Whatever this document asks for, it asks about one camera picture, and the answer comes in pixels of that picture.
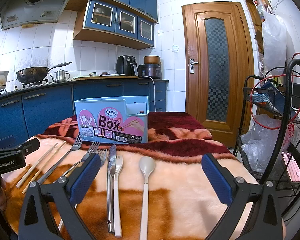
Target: door lock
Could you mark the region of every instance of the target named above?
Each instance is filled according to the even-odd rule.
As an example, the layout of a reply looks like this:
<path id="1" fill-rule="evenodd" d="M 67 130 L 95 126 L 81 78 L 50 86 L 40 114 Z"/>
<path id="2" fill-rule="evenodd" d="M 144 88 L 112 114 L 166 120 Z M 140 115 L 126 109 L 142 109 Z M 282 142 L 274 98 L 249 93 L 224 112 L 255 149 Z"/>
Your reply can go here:
<path id="1" fill-rule="evenodd" d="M 194 73 L 194 64 L 199 64 L 199 62 L 194 62 L 194 59 L 190 59 L 190 74 Z"/>

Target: white plastic bag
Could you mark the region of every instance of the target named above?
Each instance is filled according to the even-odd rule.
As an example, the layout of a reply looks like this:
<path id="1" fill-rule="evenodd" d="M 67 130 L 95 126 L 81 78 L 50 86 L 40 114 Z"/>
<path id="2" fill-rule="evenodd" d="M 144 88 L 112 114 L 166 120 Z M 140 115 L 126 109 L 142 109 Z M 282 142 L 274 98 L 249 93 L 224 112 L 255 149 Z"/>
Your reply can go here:
<path id="1" fill-rule="evenodd" d="M 284 67 L 287 54 L 287 28 L 279 15 L 262 10 L 265 21 L 262 23 L 262 38 L 265 65 L 268 70 Z M 282 69 L 271 71 L 272 75 L 281 75 Z"/>
<path id="2" fill-rule="evenodd" d="M 272 119 L 266 114 L 256 115 L 255 118 L 259 123 L 267 127 L 278 127 L 281 124 L 279 119 Z M 255 124 L 249 132 L 241 136 L 242 150 L 246 153 L 252 170 L 261 173 L 265 171 L 274 150 L 278 134 L 279 129 L 270 130 Z M 281 160 L 281 152 L 287 149 L 293 134 L 294 124 L 291 123 L 288 125 L 277 161 Z"/>

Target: copper bowl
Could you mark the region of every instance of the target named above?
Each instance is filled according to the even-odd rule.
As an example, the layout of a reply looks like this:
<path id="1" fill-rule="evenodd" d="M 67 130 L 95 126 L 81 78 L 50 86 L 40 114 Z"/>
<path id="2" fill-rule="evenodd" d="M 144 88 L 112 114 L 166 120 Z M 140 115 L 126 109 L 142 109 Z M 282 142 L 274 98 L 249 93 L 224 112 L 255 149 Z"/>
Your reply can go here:
<path id="1" fill-rule="evenodd" d="M 145 56 L 144 60 L 145 60 L 145 64 L 158 64 L 158 65 L 160 65 L 160 57 L 159 56 Z"/>

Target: screw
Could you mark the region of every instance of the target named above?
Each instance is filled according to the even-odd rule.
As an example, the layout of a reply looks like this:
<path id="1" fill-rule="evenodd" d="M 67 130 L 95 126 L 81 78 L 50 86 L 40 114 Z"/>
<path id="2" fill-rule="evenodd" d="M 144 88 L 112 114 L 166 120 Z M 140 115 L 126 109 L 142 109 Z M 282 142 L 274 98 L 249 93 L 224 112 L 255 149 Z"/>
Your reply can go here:
<path id="1" fill-rule="evenodd" d="M 244 183 L 244 178 L 242 177 L 236 177 L 235 180 L 240 184 Z"/>
<path id="2" fill-rule="evenodd" d="M 32 181 L 32 182 L 30 183 L 30 187 L 35 187 L 35 185 L 37 185 L 37 183 L 36 183 L 35 181 Z"/>
<path id="3" fill-rule="evenodd" d="M 59 182 L 59 183 L 64 183 L 66 180 L 67 180 L 67 178 L 62 176 L 62 177 L 60 177 L 60 178 L 58 179 L 58 182 Z"/>
<path id="4" fill-rule="evenodd" d="M 271 181 L 268 180 L 268 181 L 266 182 L 266 185 L 267 185 L 268 187 L 272 187 L 272 186 L 273 186 L 273 183 L 272 183 Z"/>

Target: black wok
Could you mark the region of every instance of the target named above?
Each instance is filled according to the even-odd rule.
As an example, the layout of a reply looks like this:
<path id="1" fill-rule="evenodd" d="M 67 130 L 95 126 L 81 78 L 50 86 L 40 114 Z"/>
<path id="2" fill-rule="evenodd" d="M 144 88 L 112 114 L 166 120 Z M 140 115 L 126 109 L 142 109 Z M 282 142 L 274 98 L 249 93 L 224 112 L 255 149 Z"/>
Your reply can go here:
<path id="1" fill-rule="evenodd" d="M 67 66 L 72 62 L 65 62 L 58 65 L 53 66 L 52 68 L 48 67 L 29 67 L 16 72 L 17 79 L 23 84 L 30 84 L 34 82 L 39 82 L 43 80 L 50 70 L 56 67 Z"/>

